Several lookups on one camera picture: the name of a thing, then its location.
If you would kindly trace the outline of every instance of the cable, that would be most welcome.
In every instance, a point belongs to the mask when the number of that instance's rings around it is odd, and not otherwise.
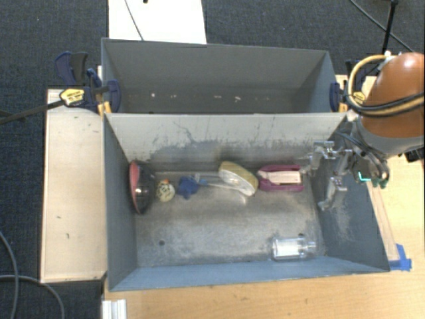
[[[424,92],[418,94],[407,96],[405,98],[395,100],[386,104],[375,105],[375,106],[362,106],[353,98],[353,85],[355,81],[355,76],[359,69],[374,60],[384,60],[388,56],[384,54],[377,54],[374,56],[368,56],[363,60],[359,61],[351,71],[347,90],[345,92],[346,103],[356,111],[356,113],[368,116],[368,117],[389,117],[402,114],[414,110],[415,108],[420,107],[424,103]]]
[[[126,3],[126,7],[127,7],[128,14],[130,15],[130,17],[131,17],[131,19],[132,19],[132,21],[133,21],[134,27],[135,27],[135,29],[136,29],[137,33],[139,34],[140,40],[142,41],[142,40],[143,40],[143,37],[142,37],[142,35],[141,35],[141,33],[140,33],[139,27],[137,27],[137,24],[135,23],[135,20],[134,20],[134,18],[133,18],[133,14],[132,14],[132,13],[131,13],[131,11],[130,11],[130,8],[128,7],[127,0],[124,0],[124,2]]]
[[[13,265],[13,272],[15,275],[13,276],[15,279],[15,295],[13,296],[13,307],[11,312],[11,319],[15,318],[16,309],[18,306],[18,296],[19,296],[19,273],[18,273],[18,266],[16,263],[15,255],[13,254],[12,247],[7,242],[6,238],[3,236],[3,234],[0,231],[0,239],[2,240],[4,246],[7,249],[7,252],[9,253],[9,256],[11,257],[12,265]]]
[[[374,19],[370,14],[368,14],[358,3],[356,3],[354,0],[350,0],[350,2],[361,12],[363,13],[369,20],[371,20],[376,26],[378,26],[380,29],[382,29],[384,32],[386,32],[386,28],[382,26],[376,19]],[[404,41],[402,41],[400,38],[398,38],[393,33],[390,33],[390,36],[395,39],[400,45],[404,46],[406,49],[408,49],[410,52],[414,52],[412,48],[410,48]]]
[[[9,253],[9,256],[11,257],[11,261],[12,261],[12,265],[13,265],[13,272],[14,272],[14,275],[0,275],[0,281],[15,280],[15,295],[13,297],[13,307],[12,307],[12,311],[11,311],[11,319],[15,319],[15,315],[16,315],[16,309],[17,309],[17,304],[18,304],[18,296],[19,296],[19,280],[32,282],[32,283],[35,283],[39,286],[47,288],[47,290],[51,294],[53,294],[53,296],[58,301],[59,306],[60,306],[61,318],[65,319],[65,308],[64,308],[64,304],[62,302],[62,299],[60,299],[60,297],[59,297],[59,294],[57,294],[56,291],[52,287],[50,287],[48,284],[43,284],[40,281],[38,281],[37,279],[31,278],[30,276],[19,275],[15,255],[13,254],[13,251],[12,251],[10,244],[7,242],[6,238],[3,236],[1,231],[0,231],[0,239],[2,240],[3,244],[5,245],[5,247],[7,249],[7,252]]]
[[[0,275],[0,281],[10,280],[10,279],[13,279],[14,277],[15,277],[14,275]],[[60,299],[59,294],[57,294],[56,291],[52,287],[50,287],[48,284],[43,284],[40,281],[38,281],[37,279],[31,278],[30,276],[19,275],[19,280],[32,282],[32,283],[34,283],[38,286],[45,287],[51,294],[53,294],[53,296],[58,301],[59,306],[60,306],[60,317],[62,319],[65,319],[64,304],[63,304],[62,300]]]
[[[362,150],[362,152],[364,152],[366,155],[368,155],[369,158],[372,160],[372,162],[377,167],[377,169],[379,170],[379,175],[380,175],[379,177],[381,179],[383,178],[384,172],[386,173],[385,180],[388,181],[390,179],[390,170],[389,170],[385,160],[382,159],[380,157],[380,155],[378,155],[378,153],[376,153],[376,151],[374,151],[374,149],[372,149],[372,148],[366,146],[365,144],[361,143],[356,138],[351,137],[347,134],[344,134],[343,132],[336,131],[335,134],[337,134],[338,136],[341,136],[342,138],[344,138],[346,140],[349,140],[351,143],[353,143],[355,146],[357,146],[360,150]]]

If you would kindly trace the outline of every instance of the object in bin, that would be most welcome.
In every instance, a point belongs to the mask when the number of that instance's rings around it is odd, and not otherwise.
[[[316,254],[316,244],[314,241],[307,242],[304,235],[299,234],[291,239],[273,239],[273,259],[292,260],[312,258]]]
[[[172,200],[175,195],[175,189],[168,179],[163,179],[157,186],[157,197],[161,202]]]
[[[258,170],[259,188],[264,191],[303,191],[303,181],[299,170],[301,166],[265,165]]]
[[[199,189],[198,181],[193,176],[180,177],[177,195],[182,195],[185,199],[190,199],[192,194],[196,194]]]
[[[155,197],[155,175],[145,162],[131,161],[129,184],[135,210],[139,214],[145,213]]]
[[[253,196],[258,189],[258,180],[248,170],[240,165],[223,161],[218,168],[218,174],[196,173],[193,179],[199,185],[209,185],[211,187],[220,187],[233,189],[246,196]]]

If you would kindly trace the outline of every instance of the metal stand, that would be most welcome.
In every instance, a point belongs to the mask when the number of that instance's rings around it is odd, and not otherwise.
[[[398,5],[398,0],[391,0],[390,13],[388,14],[388,21],[386,23],[384,44],[382,46],[382,54],[384,54],[388,48],[388,40],[390,39],[392,20],[394,19],[394,13],[396,11],[397,5]]]

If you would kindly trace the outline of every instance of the blue tape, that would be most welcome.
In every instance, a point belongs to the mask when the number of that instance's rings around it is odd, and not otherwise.
[[[412,259],[406,258],[406,253],[404,252],[404,247],[396,243],[398,255],[400,260],[389,261],[391,270],[406,270],[410,272],[412,269]]]

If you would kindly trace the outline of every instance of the black cable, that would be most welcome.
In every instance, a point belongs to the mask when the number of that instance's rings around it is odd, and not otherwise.
[[[2,240],[4,246],[7,249],[7,252],[9,253],[9,256],[11,257],[12,265],[13,265],[13,272],[15,275],[13,275],[15,279],[15,295],[13,296],[13,306],[12,306],[12,312],[11,312],[11,319],[15,318],[16,309],[18,306],[18,297],[19,297],[19,273],[18,273],[18,266],[16,263],[15,255],[13,254],[12,247],[7,242],[6,238],[3,236],[2,232],[0,231],[0,239]]]
[[[362,110],[362,111],[377,111],[377,110],[385,110],[388,108],[393,108],[395,106],[400,106],[402,104],[405,104],[407,102],[411,102],[412,100],[415,100],[417,98],[421,98],[425,96],[424,91],[419,92],[417,94],[412,94],[410,96],[401,98],[401,99],[397,99],[397,100],[393,100],[391,102],[387,102],[384,104],[379,104],[379,105],[373,105],[373,106],[356,106],[358,109]]]
[[[130,17],[131,17],[131,19],[132,19],[132,21],[133,21],[134,27],[135,27],[135,29],[136,29],[137,33],[139,34],[140,40],[143,40],[143,37],[142,37],[142,35],[141,35],[141,33],[140,33],[140,30],[139,30],[139,27],[137,27],[137,24],[135,23],[135,20],[134,20],[134,18],[133,18],[133,13],[131,13],[130,8],[128,7],[127,0],[124,0],[124,2],[126,3],[126,7],[127,7],[128,14],[130,15]]]
[[[0,281],[10,280],[10,279],[13,279],[14,277],[15,277],[14,275],[0,275]],[[38,286],[45,287],[51,294],[53,294],[53,296],[58,301],[59,306],[60,306],[60,317],[62,319],[65,319],[64,304],[63,304],[62,300],[60,299],[59,294],[57,294],[56,291],[52,287],[50,287],[48,284],[43,284],[39,280],[37,280],[35,278],[31,278],[30,276],[19,275],[19,280],[32,282],[32,283],[34,283]]]
[[[386,32],[386,28],[382,26],[376,19],[374,19],[370,14],[368,14],[358,3],[356,3],[354,0],[350,0],[350,2],[361,12],[363,13],[369,20],[371,20],[376,26],[378,26],[380,29],[382,29],[384,32]],[[393,33],[390,33],[390,36],[395,39],[399,44],[404,46],[406,49],[408,49],[410,52],[414,52],[404,41],[396,37]]]
[[[14,295],[14,298],[13,298],[13,308],[12,308],[12,312],[11,312],[11,319],[15,319],[15,315],[16,315],[16,309],[17,309],[18,297],[19,297],[19,280],[32,282],[32,283],[35,283],[39,286],[47,288],[47,290],[51,294],[53,294],[53,296],[58,301],[59,306],[60,306],[61,318],[65,319],[65,308],[64,308],[64,304],[62,302],[62,299],[60,299],[60,297],[59,297],[59,294],[57,294],[56,291],[52,287],[50,287],[48,284],[43,284],[39,280],[37,280],[35,278],[31,278],[30,276],[19,275],[15,255],[13,254],[13,251],[12,251],[10,244],[7,242],[6,238],[3,236],[1,231],[0,231],[0,239],[2,240],[3,244],[5,245],[8,253],[9,253],[9,256],[11,257],[11,261],[12,261],[12,265],[13,265],[13,272],[14,272],[14,275],[0,275],[0,281],[15,280],[15,295]]]
[[[33,114],[38,114],[39,112],[51,110],[53,108],[62,106],[63,104],[64,104],[63,100],[57,100],[56,102],[53,102],[47,105],[37,106],[36,108],[32,108],[30,110],[22,111],[17,114],[12,114],[11,116],[0,119],[0,125],[12,122],[14,120],[20,120],[21,118],[32,116]]]

